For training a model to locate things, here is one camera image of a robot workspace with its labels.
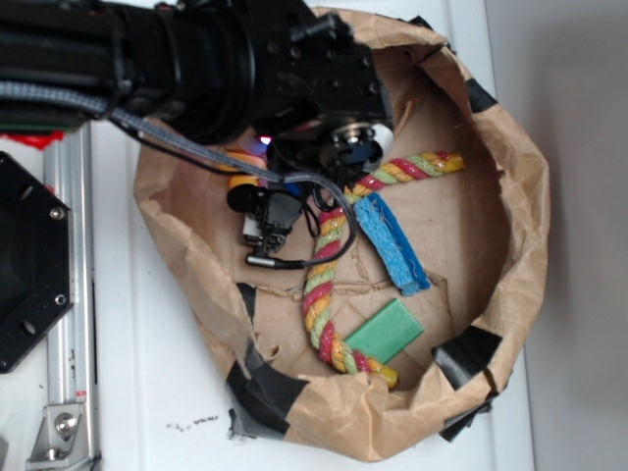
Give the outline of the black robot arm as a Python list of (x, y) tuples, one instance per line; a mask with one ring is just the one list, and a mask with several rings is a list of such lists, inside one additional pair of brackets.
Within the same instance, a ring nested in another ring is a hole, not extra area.
[(277, 169), (347, 183), (391, 149), (368, 46), (301, 1), (1, 5), (1, 129), (69, 131), (123, 109), (218, 145), (253, 130)]

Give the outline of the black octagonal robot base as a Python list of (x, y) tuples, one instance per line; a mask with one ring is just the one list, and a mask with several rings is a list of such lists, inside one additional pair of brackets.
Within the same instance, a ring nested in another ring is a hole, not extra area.
[(72, 210), (1, 154), (1, 372), (24, 360), (72, 306)]

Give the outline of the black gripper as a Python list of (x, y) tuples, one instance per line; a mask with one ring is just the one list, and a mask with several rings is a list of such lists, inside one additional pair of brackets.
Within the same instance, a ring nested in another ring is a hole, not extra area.
[(371, 49), (337, 12), (302, 1), (249, 1), (255, 50), (252, 127), (272, 139), (273, 164), (349, 184), (390, 151), (393, 111)]

